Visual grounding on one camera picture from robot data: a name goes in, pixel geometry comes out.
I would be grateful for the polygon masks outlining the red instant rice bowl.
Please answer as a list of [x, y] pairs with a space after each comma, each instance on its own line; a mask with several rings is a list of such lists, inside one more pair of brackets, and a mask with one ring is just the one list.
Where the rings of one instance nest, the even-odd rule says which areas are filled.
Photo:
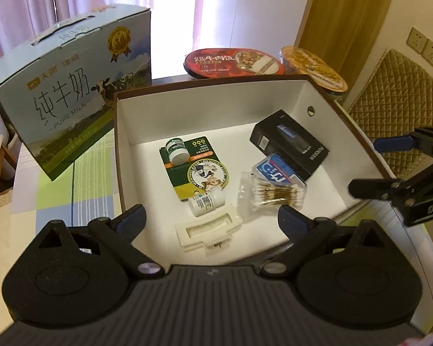
[[186, 56], [184, 69], [198, 79], [285, 73], [285, 67], [277, 58], [251, 48], [198, 49]]

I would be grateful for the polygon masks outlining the wall power sockets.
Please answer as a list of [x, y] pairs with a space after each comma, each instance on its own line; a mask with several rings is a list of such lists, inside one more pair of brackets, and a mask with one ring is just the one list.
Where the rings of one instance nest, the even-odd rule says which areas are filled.
[[416, 51], [433, 67], [433, 41], [415, 27], [411, 28], [406, 45]]

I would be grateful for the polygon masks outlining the quilted brown chair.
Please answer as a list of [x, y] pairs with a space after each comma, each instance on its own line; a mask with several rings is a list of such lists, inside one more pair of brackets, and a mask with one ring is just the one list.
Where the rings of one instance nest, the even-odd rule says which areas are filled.
[[352, 102], [348, 115], [369, 141], [433, 127], [433, 77], [390, 48]]

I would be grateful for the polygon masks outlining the cotton swab bag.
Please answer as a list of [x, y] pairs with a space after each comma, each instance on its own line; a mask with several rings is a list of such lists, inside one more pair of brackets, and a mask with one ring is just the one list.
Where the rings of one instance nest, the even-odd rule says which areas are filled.
[[271, 211], [281, 205], [300, 209], [306, 192], [307, 186], [302, 181], [276, 182], [243, 172], [238, 191], [238, 211]]

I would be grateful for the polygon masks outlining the milk carton box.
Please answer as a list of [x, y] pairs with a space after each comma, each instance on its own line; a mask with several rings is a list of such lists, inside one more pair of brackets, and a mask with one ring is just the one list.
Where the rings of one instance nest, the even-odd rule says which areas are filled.
[[114, 125], [115, 95], [152, 82], [151, 11], [105, 5], [0, 58], [0, 106], [55, 180]]

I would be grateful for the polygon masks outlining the black shaver box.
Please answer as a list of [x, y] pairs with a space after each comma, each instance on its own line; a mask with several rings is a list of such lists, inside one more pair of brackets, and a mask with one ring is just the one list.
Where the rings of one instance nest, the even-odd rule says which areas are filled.
[[303, 181], [323, 163], [329, 150], [280, 109], [258, 122], [250, 141], [266, 156], [277, 154]]

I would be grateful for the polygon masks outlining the green lid white bottle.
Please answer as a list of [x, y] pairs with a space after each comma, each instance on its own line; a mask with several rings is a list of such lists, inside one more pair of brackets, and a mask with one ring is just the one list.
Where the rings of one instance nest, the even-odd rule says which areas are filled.
[[179, 166], [186, 163], [190, 154], [181, 138], [172, 138], [166, 142], [166, 152], [169, 156], [169, 161], [174, 166]]

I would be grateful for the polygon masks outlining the orange instant noodle bowl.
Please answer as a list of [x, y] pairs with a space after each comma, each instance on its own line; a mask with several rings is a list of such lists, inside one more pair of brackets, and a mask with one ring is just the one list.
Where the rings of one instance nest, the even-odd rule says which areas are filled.
[[348, 91], [346, 81], [314, 53], [296, 46], [285, 46], [280, 57], [287, 74], [308, 75], [330, 95], [340, 96]]

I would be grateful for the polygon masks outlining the small white pill bottle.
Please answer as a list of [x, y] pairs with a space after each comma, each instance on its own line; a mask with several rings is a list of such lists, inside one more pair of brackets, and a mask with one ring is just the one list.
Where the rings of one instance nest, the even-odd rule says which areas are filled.
[[203, 194], [198, 194], [188, 199], [188, 205], [195, 217], [203, 216], [225, 204], [223, 191], [215, 187]]

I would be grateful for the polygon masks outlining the brown white storage box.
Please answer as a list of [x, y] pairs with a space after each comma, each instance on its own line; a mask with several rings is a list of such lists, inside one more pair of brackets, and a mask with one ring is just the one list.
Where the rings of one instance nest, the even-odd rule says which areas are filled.
[[300, 76], [189, 80], [131, 91], [116, 100], [115, 155], [123, 208], [145, 206], [145, 229], [134, 246], [163, 266], [223, 265], [286, 242], [273, 216], [244, 223], [220, 248], [185, 251], [179, 223], [193, 216], [170, 183], [159, 150], [172, 138], [207, 138], [229, 182], [226, 202], [234, 205], [243, 173], [262, 160], [250, 141], [254, 126], [278, 110], [287, 112], [328, 150], [307, 182], [303, 213], [333, 218], [356, 204], [347, 190], [355, 178], [389, 178], [392, 173], [361, 129], [310, 80]]

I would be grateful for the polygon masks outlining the white plastic hair clip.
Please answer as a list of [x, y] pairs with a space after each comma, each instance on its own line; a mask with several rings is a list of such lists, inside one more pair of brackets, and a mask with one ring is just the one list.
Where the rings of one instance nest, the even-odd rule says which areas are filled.
[[229, 205], [210, 216], [175, 226], [177, 238], [184, 251], [194, 251], [204, 248], [212, 251], [223, 248], [235, 232], [242, 227], [242, 218], [237, 214], [236, 208]]

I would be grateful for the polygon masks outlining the blue playing card case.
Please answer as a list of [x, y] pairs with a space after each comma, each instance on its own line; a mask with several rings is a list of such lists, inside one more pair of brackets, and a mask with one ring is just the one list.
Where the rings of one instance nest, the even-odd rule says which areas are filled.
[[253, 173], [259, 178], [279, 184], [306, 184], [279, 155], [271, 154], [252, 167]]

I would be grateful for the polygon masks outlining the checkered tablecloth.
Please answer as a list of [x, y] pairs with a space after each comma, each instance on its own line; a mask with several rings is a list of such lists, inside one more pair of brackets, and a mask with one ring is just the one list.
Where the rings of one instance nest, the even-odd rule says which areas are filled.
[[37, 165], [22, 146], [14, 177], [11, 218], [38, 234], [47, 221], [61, 219], [70, 227], [121, 210], [115, 167], [114, 131], [84, 152], [56, 180]]

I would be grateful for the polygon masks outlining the green round-label card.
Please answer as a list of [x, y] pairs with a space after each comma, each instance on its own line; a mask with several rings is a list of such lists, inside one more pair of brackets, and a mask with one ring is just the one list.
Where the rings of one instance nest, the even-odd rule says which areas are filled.
[[210, 140], [202, 136], [184, 141], [184, 143], [190, 158], [179, 166], [170, 163], [165, 148], [166, 144], [159, 149], [166, 173], [177, 197], [184, 201], [215, 187], [224, 189], [229, 183], [229, 173], [219, 160]]

